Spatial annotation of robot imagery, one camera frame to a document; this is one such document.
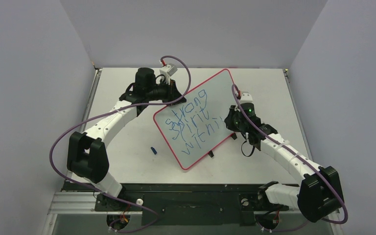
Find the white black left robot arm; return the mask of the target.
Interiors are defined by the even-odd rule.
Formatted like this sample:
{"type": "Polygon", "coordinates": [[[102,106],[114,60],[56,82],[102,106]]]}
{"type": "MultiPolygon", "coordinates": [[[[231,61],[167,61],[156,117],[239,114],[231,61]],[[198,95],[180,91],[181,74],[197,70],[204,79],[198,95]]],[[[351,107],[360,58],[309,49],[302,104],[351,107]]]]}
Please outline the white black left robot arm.
{"type": "Polygon", "coordinates": [[[83,132],[69,138],[67,169],[108,194],[107,204],[116,211],[126,206],[123,186],[109,172],[107,146],[130,121],[138,117],[151,101],[166,105],[185,103],[171,76],[173,64],[160,68],[159,75],[150,68],[139,68],[135,80],[119,97],[107,116],[83,132]]]}

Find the pink framed whiteboard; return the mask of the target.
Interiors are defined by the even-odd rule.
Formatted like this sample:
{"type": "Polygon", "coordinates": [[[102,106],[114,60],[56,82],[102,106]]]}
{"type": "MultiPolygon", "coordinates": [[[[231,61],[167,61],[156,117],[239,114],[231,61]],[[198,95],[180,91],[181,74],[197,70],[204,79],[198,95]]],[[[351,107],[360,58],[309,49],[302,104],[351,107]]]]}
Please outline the pink framed whiteboard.
{"type": "Polygon", "coordinates": [[[223,69],[166,106],[153,120],[183,170],[188,170],[232,135],[224,119],[235,104],[231,72],[223,69]]]}

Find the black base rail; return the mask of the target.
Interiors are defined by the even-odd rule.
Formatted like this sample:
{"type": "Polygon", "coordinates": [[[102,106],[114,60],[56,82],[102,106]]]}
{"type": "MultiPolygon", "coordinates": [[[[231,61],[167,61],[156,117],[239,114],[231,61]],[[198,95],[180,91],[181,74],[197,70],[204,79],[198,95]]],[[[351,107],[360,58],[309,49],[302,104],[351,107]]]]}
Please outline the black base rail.
{"type": "Polygon", "coordinates": [[[107,224],[124,230],[136,217],[141,225],[193,226],[256,223],[275,227],[277,212],[297,212],[291,206],[270,203],[263,184],[124,184],[121,201],[98,195],[87,186],[64,182],[62,191],[89,192],[95,202],[91,211],[107,213],[107,224]]]}

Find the aluminium frame rail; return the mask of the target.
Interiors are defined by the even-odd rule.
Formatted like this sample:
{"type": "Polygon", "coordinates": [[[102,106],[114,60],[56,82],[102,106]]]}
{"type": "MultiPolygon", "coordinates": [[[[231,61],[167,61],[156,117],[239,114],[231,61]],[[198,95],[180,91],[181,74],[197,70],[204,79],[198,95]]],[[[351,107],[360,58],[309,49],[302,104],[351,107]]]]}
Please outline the aluminium frame rail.
{"type": "MultiPolygon", "coordinates": [[[[136,203],[143,201],[142,205],[158,213],[170,208],[177,209],[204,209],[212,208],[222,212],[228,208],[228,202],[223,202],[222,194],[210,192],[187,191],[128,191],[125,200],[136,203]]],[[[126,206],[108,206],[97,193],[92,192],[58,192],[54,195],[50,205],[50,214],[103,214],[118,215],[124,212],[126,206]]]]}

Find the blue marker cap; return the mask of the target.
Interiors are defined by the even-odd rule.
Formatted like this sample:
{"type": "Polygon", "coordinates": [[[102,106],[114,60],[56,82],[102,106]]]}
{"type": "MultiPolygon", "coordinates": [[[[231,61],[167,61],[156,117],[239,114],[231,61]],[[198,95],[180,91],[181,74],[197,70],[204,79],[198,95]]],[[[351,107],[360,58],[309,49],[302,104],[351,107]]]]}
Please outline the blue marker cap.
{"type": "Polygon", "coordinates": [[[154,147],[150,147],[150,149],[152,150],[153,154],[156,155],[157,154],[157,151],[154,147]]]}

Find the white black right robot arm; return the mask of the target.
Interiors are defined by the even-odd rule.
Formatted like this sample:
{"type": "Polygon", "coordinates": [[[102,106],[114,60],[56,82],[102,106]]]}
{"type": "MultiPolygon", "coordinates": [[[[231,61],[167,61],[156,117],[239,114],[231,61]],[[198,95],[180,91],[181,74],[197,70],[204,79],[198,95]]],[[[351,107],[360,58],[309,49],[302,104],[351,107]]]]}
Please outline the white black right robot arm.
{"type": "Polygon", "coordinates": [[[274,204],[298,209],[310,222],[317,222],[344,205],[339,174],[322,167],[294,149],[271,125],[256,116],[253,103],[232,105],[224,119],[226,127],[240,133],[245,142],[276,161],[298,183],[287,186],[272,181],[261,187],[257,204],[269,209],[274,204]]]}

